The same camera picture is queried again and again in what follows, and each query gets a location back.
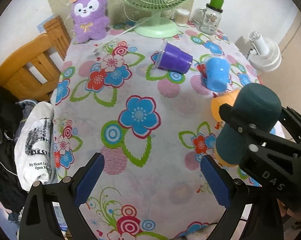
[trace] green lid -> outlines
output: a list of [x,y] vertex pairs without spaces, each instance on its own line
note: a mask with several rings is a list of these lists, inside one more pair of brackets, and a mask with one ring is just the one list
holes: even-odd
[[210,6],[215,7],[216,9],[221,9],[224,4],[224,0],[211,0]]

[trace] glass jar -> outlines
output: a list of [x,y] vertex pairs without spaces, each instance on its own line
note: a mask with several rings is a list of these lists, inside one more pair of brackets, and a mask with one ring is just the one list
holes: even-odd
[[208,35],[214,35],[221,21],[222,12],[222,9],[217,9],[207,3],[205,9],[197,11],[194,19],[198,23],[198,29]]

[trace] floral tablecloth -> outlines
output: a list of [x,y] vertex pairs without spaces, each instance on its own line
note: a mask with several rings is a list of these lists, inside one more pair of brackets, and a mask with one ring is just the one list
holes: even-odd
[[[224,212],[199,168],[203,155],[213,156],[222,128],[210,108],[220,94],[207,89],[202,62],[225,55],[228,91],[260,80],[221,31],[207,36],[191,22],[167,39],[194,57],[185,75],[155,69],[163,41],[135,32],[95,56],[97,43],[130,25],[69,47],[55,103],[55,163],[62,179],[95,152],[104,155],[105,169],[80,207],[99,239],[171,239],[217,222]],[[276,133],[283,135],[281,126]],[[258,186],[237,167],[228,172]]]

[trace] blue cup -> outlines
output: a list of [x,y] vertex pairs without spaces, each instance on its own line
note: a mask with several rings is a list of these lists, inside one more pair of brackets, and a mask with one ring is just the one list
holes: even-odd
[[207,88],[220,93],[227,90],[230,64],[223,57],[211,57],[205,62]]

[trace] stuffed bunny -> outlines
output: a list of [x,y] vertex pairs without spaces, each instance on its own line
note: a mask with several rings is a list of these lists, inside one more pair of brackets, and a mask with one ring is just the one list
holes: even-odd
[[75,22],[77,42],[106,37],[109,19],[105,16],[107,0],[73,0],[71,17]]

